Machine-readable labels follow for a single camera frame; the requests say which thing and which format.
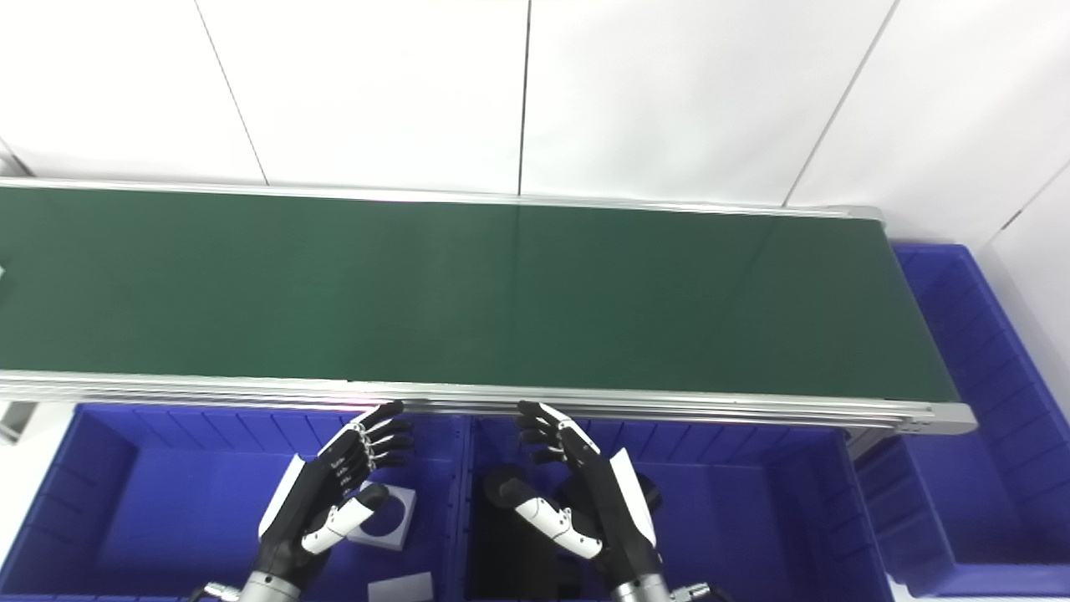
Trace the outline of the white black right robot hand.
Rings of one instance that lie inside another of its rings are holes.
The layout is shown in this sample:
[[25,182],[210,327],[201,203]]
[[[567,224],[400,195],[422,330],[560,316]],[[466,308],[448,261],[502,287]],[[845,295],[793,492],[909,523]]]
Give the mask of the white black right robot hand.
[[603,456],[571,416],[541,401],[520,400],[516,425],[535,464],[561,462],[585,509],[562,506],[513,469],[487,477],[493,506],[513,511],[542,537],[594,565],[615,601],[668,601],[664,565],[656,549],[649,503],[626,451]]

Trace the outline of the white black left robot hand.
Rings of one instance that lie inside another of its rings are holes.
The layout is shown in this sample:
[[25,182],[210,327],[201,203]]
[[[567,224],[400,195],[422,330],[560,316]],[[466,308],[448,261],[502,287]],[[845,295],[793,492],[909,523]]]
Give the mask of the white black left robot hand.
[[328,564],[332,549],[389,500],[372,472],[406,465],[413,425],[392,400],[343,423],[311,460],[294,457],[260,523],[253,583],[296,599]]

